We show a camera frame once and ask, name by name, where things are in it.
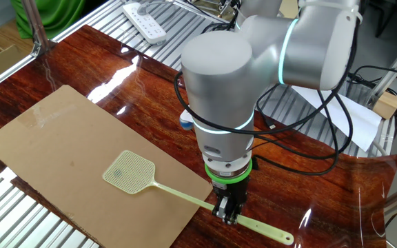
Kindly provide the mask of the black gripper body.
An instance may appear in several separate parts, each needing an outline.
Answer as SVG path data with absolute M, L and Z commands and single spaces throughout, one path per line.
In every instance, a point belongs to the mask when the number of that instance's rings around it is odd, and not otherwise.
M 213 180 L 212 185 L 214 193 L 217 195 L 217 205 L 220 205 L 224 198 L 227 198 L 227 202 L 230 205 L 244 205 L 247 201 L 247 186 L 249 181 L 249 176 L 237 183 L 230 184 L 218 183 Z

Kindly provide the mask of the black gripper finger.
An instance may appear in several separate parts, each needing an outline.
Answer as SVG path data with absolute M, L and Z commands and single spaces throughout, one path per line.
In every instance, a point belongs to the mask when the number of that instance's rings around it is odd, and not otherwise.
M 227 214 L 226 214 L 226 207 L 228 203 L 228 197 L 220 197 L 217 200 L 217 204 L 215 204 L 212 214 L 222 220 L 227 220 Z
M 228 225 L 237 223 L 238 215 L 241 213 L 243 204 L 229 204 L 224 208 L 223 222 Z

